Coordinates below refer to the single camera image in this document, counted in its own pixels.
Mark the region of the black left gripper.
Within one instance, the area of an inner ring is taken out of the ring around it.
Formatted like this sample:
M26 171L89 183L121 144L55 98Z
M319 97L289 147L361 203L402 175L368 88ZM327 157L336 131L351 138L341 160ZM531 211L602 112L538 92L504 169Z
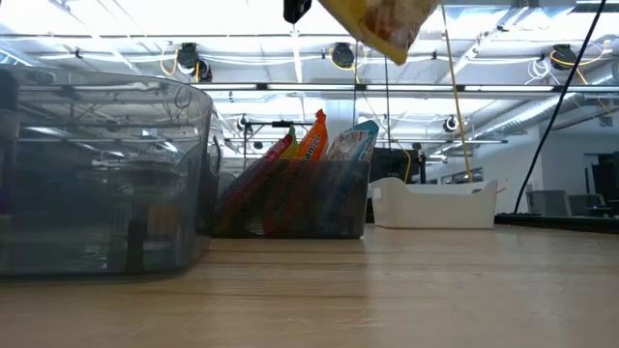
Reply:
M307 13L312 0L283 0L283 18L290 24L296 24Z

